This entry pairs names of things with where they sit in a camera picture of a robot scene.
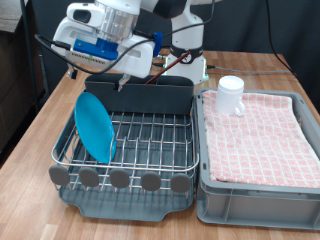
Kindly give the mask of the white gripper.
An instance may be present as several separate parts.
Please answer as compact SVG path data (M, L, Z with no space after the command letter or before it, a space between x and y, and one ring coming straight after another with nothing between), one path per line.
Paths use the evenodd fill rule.
M99 27L65 17L53 37L65 48L53 49L72 62L82 63L104 70L108 67L122 72L116 90L121 91L131 76L144 78L149 74L155 43L151 39L132 34L135 22L129 26L102 21ZM68 66L68 76L77 77L78 70Z

